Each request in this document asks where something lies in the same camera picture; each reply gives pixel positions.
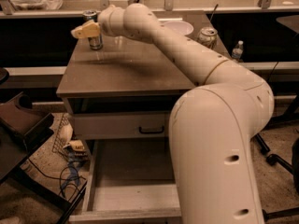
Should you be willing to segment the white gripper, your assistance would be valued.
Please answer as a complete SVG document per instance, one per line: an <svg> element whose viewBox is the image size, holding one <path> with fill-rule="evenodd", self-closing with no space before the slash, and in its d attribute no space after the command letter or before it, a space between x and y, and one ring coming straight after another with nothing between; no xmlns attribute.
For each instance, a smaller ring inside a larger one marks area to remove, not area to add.
<svg viewBox="0 0 299 224"><path fill-rule="evenodd" d="M120 36L124 35L123 17L123 8L110 5L100 12L97 20L105 35ZM76 39L99 36L101 34L101 29L98 22L86 21L73 29L71 35Z"/></svg>

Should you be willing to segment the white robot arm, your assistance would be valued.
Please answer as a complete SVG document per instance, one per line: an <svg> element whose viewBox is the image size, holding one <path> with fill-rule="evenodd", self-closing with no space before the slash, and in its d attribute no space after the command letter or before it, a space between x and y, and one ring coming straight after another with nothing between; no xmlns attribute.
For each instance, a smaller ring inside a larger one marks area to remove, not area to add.
<svg viewBox="0 0 299 224"><path fill-rule="evenodd" d="M142 4L109 6L71 34L153 44L195 83L169 120L183 224L264 224L249 147L274 111L274 95L263 78L166 27Z"/></svg>

